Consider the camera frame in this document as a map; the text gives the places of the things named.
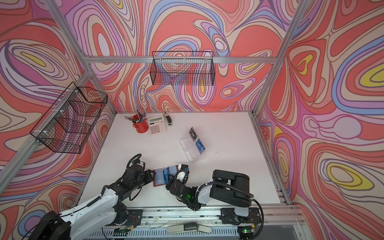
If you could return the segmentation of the blue credit card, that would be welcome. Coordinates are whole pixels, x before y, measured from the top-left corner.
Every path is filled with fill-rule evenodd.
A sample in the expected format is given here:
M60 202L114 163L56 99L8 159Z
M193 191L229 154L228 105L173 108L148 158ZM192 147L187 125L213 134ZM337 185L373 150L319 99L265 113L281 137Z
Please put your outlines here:
M196 141L197 149L199 150L199 153L202 154L205 151L205 147L200 139Z
M169 182L168 176L170 175L170 168L166 168L163 170L163 177L164 177L164 185L166 185Z

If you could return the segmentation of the red leather card holder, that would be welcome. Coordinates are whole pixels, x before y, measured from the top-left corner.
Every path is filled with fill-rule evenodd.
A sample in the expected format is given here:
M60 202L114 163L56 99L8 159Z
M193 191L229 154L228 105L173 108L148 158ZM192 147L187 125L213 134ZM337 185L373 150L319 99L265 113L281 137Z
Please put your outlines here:
M178 165L155 169L154 170L155 178L153 181L153 186L158 187L158 186L166 185L169 181L168 176L174 177L178 170L179 170Z

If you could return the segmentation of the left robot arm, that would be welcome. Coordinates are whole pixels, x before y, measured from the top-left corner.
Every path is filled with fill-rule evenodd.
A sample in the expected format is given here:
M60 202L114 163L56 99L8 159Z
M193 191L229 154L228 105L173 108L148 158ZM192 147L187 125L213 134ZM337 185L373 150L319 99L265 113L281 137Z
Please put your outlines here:
M30 240L82 240L110 225L123 225L130 218L124 200L154 181L156 172L145 164L127 165L123 175L105 185L96 197L61 213L51 211L28 233Z

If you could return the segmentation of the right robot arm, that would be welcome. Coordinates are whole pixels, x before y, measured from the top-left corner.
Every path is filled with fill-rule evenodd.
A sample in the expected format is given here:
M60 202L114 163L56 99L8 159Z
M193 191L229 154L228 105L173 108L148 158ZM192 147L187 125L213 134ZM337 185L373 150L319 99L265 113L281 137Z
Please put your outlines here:
M187 187L189 168L166 176L166 189L192 211L199 211L209 201L231 205L223 208L219 219L223 224L262 224L264 214L260 204L250 193L250 178L245 174L215 170L211 180L199 187Z

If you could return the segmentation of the clear acrylic card stand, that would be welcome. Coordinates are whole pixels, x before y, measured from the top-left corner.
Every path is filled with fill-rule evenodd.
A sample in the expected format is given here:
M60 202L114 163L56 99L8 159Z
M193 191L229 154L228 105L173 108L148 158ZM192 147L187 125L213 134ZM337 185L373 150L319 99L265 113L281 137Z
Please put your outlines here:
M202 161L205 159L205 152L206 152L206 148L205 148L205 151L200 154L199 153L199 150L197 149L197 146L196 146L196 141L193 141L190 134L189 134L189 131L186 132L180 139L179 139L179 143L181 145L181 148L187 158L187 161L190 163L190 164L194 164L196 162L199 162L199 161Z

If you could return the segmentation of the black VIP credit card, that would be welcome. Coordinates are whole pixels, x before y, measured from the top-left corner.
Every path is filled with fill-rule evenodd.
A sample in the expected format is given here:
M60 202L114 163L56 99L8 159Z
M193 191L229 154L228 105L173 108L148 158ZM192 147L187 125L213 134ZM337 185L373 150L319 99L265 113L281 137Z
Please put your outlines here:
M191 136L191 138L192 138L193 141L196 141L196 140L197 140L198 135L197 135L197 133L195 132L195 130L194 130L193 127L190 128L190 130L189 130L189 134L190 134L190 136Z

